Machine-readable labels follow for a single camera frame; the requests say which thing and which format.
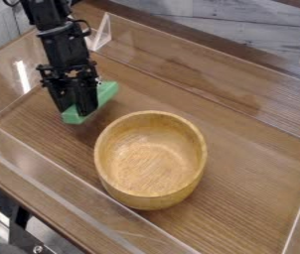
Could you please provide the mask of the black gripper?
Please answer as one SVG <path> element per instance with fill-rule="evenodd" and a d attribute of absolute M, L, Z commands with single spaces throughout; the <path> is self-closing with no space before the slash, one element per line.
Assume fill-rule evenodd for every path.
<path fill-rule="evenodd" d="M 81 21 L 66 21 L 61 26 L 40 31 L 47 63 L 39 64 L 43 87 L 48 88 L 61 112 L 74 105 L 79 116 L 87 116 L 98 107 L 95 62 L 90 59 L 85 38 L 90 30 L 81 28 Z"/>

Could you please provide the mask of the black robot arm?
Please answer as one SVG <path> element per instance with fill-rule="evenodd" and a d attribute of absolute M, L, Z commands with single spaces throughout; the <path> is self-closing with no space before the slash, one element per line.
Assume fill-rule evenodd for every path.
<path fill-rule="evenodd" d="M 87 21 L 70 17 L 67 0 L 20 0 L 20 3 L 38 29 L 48 60 L 36 66 L 42 86 L 61 112 L 74 106 L 78 115 L 86 116 L 98 108 L 98 74 L 85 41 L 91 31 L 81 28 Z"/>

